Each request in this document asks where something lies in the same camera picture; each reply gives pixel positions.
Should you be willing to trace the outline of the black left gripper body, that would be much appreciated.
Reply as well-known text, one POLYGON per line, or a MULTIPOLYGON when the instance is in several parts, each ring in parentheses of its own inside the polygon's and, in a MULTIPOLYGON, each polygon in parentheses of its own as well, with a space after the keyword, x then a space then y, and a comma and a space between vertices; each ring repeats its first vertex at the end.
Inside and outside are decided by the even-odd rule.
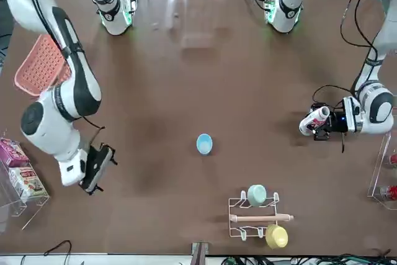
POLYGON ((343 110, 331 111, 328 122, 328 132, 348 132, 346 113, 343 110))

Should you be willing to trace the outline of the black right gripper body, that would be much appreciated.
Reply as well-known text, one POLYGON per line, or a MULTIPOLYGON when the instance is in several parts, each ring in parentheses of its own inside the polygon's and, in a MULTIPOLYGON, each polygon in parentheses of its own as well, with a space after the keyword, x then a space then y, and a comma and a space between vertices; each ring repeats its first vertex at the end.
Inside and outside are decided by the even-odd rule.
POLYGON ((94 181, 98 185, 99 180, 105 173, 106 167, 110 164, 110 162, 106 162, 105 160, 106 154, 107 150, 104 148, 104 145, 101 145, 98 150, 92 145, 89 147, 86 163, 86 173, 82 181, 94 181))

